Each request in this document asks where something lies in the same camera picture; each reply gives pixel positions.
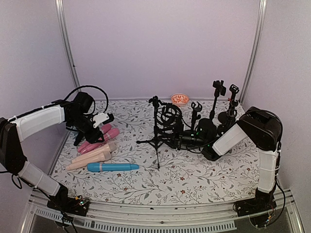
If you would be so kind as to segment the pink microphone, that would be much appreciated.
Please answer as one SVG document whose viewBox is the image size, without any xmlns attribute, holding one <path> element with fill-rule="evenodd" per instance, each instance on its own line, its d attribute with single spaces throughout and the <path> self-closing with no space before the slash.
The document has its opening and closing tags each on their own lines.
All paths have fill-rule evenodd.
<svg viewBox="0 0 311 233">
<path fill-rule="evenodd" d="M 78 152 L 81 154 L 85 154 L 89 151 L 92 151 L 94 149 L 96 149 L 97 147 L 103 145 L 105 142 L 109 141 L 110 139 L 115 138 L 116 136 L 118 136 L 120 133 L 119 129 L 117 128 L 113 128 L 111 130 L 109 130 L 106 134 L 104 134 L 104 140 L 101 140 L 100 142 L 94 143 L 94 144 L 90 144 L 88 142 L 84 142 L 79 148 L 78 148 Z"/>
<path fill-rule="evenodd" d="M 102 132 L 105 134 L 105 133 L 107 133 L 109 130 L 111 130 L 112 129 L 112 125 L 110 124 L 110 123 L 108 123 L 108 124 L 105 124 L 105 125 L 103 125 L 102 127 L 101 127 L 101 130 L 102 130 Z M 89 142 L 87 142 L 87 141 L 85 141 L 78 149 L 77 149 L 77 151 L 79 152 L 79 153 L 81 153 L 81 151 L 86 147 L 86 146 L 88 146 L 90 143 Z"/>
</svg>

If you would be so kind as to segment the beige microphone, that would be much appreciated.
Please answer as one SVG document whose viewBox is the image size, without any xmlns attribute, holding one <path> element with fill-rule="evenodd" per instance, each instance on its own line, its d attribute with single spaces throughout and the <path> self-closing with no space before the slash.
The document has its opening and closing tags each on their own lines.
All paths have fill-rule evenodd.
<svg viewBox="0 0 311 233">
<path fill-rule="evenodd" d="M 71 163 L 70 165 L 66 166 L 66 170 L 75 170 L 87 166 L 89 163 L 104 162 L 110 159 L 111 159 L 111 152 L 103 151 L 92 157 Z"/>
<path fill-rule="evenodd" d="M 85 154 L 82 154 L 74 159 L 72 159 L 72 163 L 75 163 L 75 162 L 78 162 L 80 160 L 83 160 L 83 159 L 86 159 L 88 157 L 92 157 L 92 156 L 95 156 L 101 152 L 104 152 L 104 151 L 108 151 L 108 152 L 113 152 L 114 150 L 116 150 L 117 146 L 115 143 L 107 143 L 101 147 L 98 147 L 92 151 L 89 151 Z"/>
</svg>

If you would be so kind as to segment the black microphone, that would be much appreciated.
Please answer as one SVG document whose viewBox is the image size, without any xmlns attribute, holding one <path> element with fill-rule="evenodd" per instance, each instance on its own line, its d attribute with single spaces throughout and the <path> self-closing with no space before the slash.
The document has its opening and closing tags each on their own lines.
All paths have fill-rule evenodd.
<svg viewBox="0 0 311 233">
<path fill-rule="evenodd" d="M 84 133 L 79 132 L 75 138 L 74 146 L 78 146 L 79 143 L 83 140 L 83 138 L 84 138 Z"/>
</svg>

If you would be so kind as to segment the black tripod shock mount stand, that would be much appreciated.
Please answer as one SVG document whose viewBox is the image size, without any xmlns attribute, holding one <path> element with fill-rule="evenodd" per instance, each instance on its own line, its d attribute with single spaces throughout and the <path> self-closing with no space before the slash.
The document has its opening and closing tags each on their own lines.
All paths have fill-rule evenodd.
<svg viewBox="0 0 311 233">
<path fill-rule="evenodd" d="M 182 124 L 182 112 L 176 105 L 162 102 L 158 96 L 153 96 L 148 102 L 154 108 L 154 137 L 150 140 L 136 141 L 136 143 L 147 143 L 155 149 L 157 169 L 160 169 L 158 149 L 163 144 L 170 144 L 173 134 L 167 133 L 167 131 L 173 131 L 175 127 Z"/>
</svg>

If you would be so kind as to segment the blue microphone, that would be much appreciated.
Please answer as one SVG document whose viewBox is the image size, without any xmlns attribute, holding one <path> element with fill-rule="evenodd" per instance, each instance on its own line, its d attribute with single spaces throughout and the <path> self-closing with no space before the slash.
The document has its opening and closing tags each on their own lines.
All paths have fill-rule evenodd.
<svg viewBox="0 0 311 233">
<path fill-rule="evenodd" d="M 139 169 L 137 164 L 105 164 L 105 163 L 89 163 L 87 169 L 90 172 L 102 171 L 130 171 Z"/>
</svg>

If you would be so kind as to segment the black straight stand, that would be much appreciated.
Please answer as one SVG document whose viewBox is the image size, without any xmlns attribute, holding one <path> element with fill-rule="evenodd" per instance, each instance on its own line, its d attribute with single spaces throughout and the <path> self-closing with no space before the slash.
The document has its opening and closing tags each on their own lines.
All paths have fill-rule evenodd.
<svg viewBox="0 0 311 233">
<path fill-rule="evenodd" d="M 199 120 L 201 118 L 201 115 L 199 114 L 199 112 L 202 111 L 202 105 L 197 102 L 192 102 L 191 103 L 191 108 L 192 108 L 192 115 L 191 115 L 191 127 L 190 130 L 194 131 L 194 127 L 195 127 L 195 123 L 197 120 Z"/>
</svg>

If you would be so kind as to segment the black round stand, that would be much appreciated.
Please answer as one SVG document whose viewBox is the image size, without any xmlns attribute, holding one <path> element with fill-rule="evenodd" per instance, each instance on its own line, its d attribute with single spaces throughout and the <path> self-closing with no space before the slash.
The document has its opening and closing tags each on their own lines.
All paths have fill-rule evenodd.
<svg viewBox="0 0 311 233">
<path fill-rule="evenodd" d="M 235 97 L 239 90 L 240 89 L 234 84 L 230 86 L 229 91 L 231 92 L 231 98 L 229 99 L 229 107 L 226 111 L 218 114 L 218 120 L 221 124 L 232 124 L 235 121 L 237 116 L 236 107 L 239 104 Z"/>
</svg>

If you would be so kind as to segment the black stand of blue microphone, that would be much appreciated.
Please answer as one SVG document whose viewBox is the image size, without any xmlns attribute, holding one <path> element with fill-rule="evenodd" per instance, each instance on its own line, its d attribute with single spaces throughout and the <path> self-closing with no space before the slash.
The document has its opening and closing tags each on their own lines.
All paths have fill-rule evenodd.
<svg viewBox="0 0 311 233">
<path fill-rule="evenodd" d="M 209 119 L 213 120 L 214 116 L 215 116 L 215 108 L 216 108 L 216 103 L 217 103 L 217 99 L 219 96 L 224 96 L 226 93 L 226 87 L 224 86 L 224 81 L 223 80 L 217 80 L 213 82 L 213 88 L 215 88 L 214 91 L 214 102 L 213 102 L 213 106 L 212 106 L 212 110 L 210 111 L 209 114 Z"/>
</svg>

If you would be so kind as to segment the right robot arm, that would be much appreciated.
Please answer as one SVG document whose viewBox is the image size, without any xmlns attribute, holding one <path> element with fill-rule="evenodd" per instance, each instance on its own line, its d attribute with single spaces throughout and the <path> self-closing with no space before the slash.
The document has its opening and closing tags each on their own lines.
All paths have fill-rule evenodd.
<svg viewBox="0 0 311 233">
<path fill-rule="evenodd" d="M 273 199 L 280 163 L 283 125 L 274 113 L 256 107 L 249 108 L 230 127 L 216 136 L 216 127 L 206 119 L 207 128 L 197 131 L 165 133 L 162 140 L 169 147 L 180 150 L 202 148 L 202 154 L 210 161 L 216 161 L 243 141 L 250 138 L 259 151 L 259 183 L 251 207 L 261 212 Z"/>
</svg>

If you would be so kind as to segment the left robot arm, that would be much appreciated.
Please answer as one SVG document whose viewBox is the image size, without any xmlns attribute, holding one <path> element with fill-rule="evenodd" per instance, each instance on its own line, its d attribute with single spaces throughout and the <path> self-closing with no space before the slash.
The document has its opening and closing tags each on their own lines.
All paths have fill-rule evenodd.
<svg viewBox="0 0 311 233">
<path fill-rule="evenodd" d="M 113 121 L 112 114 L 89 113 L 94 99 L 86 92 L 79 92 L 74 100 L 56 100 L 49 105 L 14 116 L 0 119 L 0 163 L 5 172 L 26 181 L 43 191 L 62 211 L 72 207 L 67 189 L 41 169 L 30 163 L 23 153 L 21 143 L 28 137 L 54 125 L 65 123 L 91 144 L 104 141 L 101 124 Z"/>
</svg>

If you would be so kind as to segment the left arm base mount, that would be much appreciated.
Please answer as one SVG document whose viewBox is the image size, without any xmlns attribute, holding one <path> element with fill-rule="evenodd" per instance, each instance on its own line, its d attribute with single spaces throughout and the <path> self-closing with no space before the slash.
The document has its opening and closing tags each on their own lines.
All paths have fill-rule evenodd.
<svg viewBox="0 0 311 233">
<path fill-rule="evenodd" d="M 90 203 L 90 199 L 88 197 L 82 197 L 82 195 L 75 197 L 65 195 L 64 198 L 48 195 L 48 199 L 47 207 L 78 216 L 87 215 Z"/>
</svg>

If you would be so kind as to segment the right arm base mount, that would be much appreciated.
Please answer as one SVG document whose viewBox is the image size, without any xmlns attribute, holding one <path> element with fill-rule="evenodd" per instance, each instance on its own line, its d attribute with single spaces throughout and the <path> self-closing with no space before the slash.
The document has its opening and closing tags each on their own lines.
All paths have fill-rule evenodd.
<svg viewBox="0 0 311 233">
<path fill-rule="evenodd" d="M 237 213 L 239 217 L 249 216 L 252 214 L 258 214 L 260 212 L 266 211 L 265 214 L 260 216 L 250 217 L 250 223 L 257 229 L 266 228 L 274 224 L 284 212 L 286 204 L 286 195 L 284 190 L 280 189 L 283 195 L 283 205 L 280 213 L 275 216 L 276 213 L 276 201 L 274 199 L 274 194 L 262 193 L 256 190 L 254 198 L 239 200 L 234 202 L 232 209 Z"/>
</svg>

